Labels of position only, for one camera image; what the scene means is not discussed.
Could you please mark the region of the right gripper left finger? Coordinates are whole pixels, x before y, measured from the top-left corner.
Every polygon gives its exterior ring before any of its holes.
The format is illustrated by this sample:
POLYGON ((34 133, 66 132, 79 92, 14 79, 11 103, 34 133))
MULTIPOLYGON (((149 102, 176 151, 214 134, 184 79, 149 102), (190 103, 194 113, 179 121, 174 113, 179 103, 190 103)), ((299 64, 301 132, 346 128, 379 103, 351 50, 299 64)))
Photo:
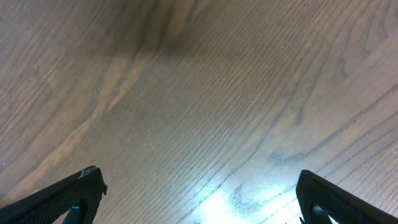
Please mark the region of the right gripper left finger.
POLYGON ((1 223, 53 223, 66 214, 64 223, 92 224, 107 189, 101 169, 89 166, 3 207, 1 223))

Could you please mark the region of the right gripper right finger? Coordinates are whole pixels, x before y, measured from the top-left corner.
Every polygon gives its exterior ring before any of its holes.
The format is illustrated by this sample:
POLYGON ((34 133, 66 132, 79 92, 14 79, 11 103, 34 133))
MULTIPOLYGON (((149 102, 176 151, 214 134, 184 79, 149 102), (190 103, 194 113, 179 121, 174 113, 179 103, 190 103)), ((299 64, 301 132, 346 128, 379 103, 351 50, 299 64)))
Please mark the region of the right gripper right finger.
POLYGON ((301 223, 397 224, 396 217, 309 170, 300 172, 296 185, 296 196, 302 213, 301 223))

